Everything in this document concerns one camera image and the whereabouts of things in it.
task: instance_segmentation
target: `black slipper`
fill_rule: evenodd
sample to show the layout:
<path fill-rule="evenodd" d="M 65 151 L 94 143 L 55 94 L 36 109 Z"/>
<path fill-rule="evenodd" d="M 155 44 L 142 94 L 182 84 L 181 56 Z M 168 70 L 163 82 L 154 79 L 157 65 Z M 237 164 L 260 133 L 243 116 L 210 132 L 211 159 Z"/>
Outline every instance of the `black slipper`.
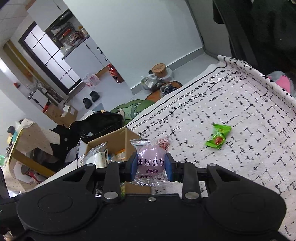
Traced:
<path fill-rule="evenodd" d="M 85 97 L 82 101 L 86 109 L 89 109 L 92 106 L 92 102 L 89 98 Z"/>
<path fill-rule="evenodd" d="M 96 91 L 92 91 L 91 93 L 89 93 L 89 95 L 93 102 L 96 102 L 100 98 L 100 95 Z"/>

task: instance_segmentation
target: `red bottle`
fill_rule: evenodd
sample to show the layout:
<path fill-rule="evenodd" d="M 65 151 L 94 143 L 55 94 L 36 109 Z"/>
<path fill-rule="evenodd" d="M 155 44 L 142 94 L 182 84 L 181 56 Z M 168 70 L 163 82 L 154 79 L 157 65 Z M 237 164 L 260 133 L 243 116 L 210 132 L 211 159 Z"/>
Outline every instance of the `red bottle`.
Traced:
<path fill-rule="evenodd" d="M 117 70 L 114 68 L 112 64 L 108 64 L 108 68 L 109 68 L 109 73 L 112 75 L 112 77 L 117 83 L 122 83 L 124 81 L 121 75 L 117 72 Z"/>

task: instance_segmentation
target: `ceiling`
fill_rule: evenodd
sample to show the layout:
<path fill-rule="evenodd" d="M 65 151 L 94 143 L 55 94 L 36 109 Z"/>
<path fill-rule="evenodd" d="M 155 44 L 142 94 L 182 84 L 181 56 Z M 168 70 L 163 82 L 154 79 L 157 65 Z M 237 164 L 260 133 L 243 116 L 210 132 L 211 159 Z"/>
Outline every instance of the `ceiling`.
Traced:
<path fill-rule="evenodd" d="M 0 43 L 5 43 L 27 16 L 25 6 L 30 0 L 10 0 L 0 10 Z"/>

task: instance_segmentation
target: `cardboard box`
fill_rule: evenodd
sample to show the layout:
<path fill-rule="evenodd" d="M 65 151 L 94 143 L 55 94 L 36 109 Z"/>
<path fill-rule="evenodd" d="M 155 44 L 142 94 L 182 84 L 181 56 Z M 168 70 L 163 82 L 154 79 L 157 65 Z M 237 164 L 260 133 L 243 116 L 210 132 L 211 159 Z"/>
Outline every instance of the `cardboard box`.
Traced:
<path fill-rule="evenodd" d="M 107 135 L 99 137 L 95 140 L 90 141 L 87 144 L 86 152 L 87 154 L 92 148 L 104 143 L 107 143 L 108 153 L 116 153 L 122 149 L 125 149 L 126 160 L 130 158 L 136 149 L 131 145 L 130 140 L 140 138 L 136 133 L 132 132 L 126 127 L 120 128 L 117 131 L 111 132 Z M 141 193 L 150 194 L 151 187 L 138 186 L 131 183 L 126 183 L 126 193 Z"/>
<path fill-rule="evenodd" d="M 74 121 L 76 121 L 76 117 L 78 111 L 71 105 L 68 105 L 69 108 L 66 108 L 66 112 L 64 111 L 62 114 L 62 121 L 65 123 L 65 126 L 70 126 Z"/>
<path fill-rule="evenodd" d="M 55 123 L 58 125 L 64 125 L 64 122 L 62 121 L 62 114 L 63 111 L 60 110 L 57 106 L 54 104 L 50 104 L 45 114 L 51 118 Z"/>
<path fill-rule="evenodd" d="M 78 111 L 70 106 L 68 112 L 64 114 L 63 110 L 60 110 L 54 104 L 50 104 L 45 114 L 51 118 L 58 125 L 64 125 L 68 128 L 74 121 L 76 121 Z"/>

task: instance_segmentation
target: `green candy wrapper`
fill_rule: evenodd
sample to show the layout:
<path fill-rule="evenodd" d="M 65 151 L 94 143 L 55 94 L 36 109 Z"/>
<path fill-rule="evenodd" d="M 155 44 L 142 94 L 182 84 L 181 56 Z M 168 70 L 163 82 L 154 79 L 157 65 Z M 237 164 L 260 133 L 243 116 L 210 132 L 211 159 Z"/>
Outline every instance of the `green candy wrapper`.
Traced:
<path fill-rule="evenodd" d="M 209 147 L 220 149 L 225 142 L 226 136 L 231 131 L 231 126 L 224 126 L 213 124 L 214 133 L 211 140 L 208 140 L 205 144 Z"/>

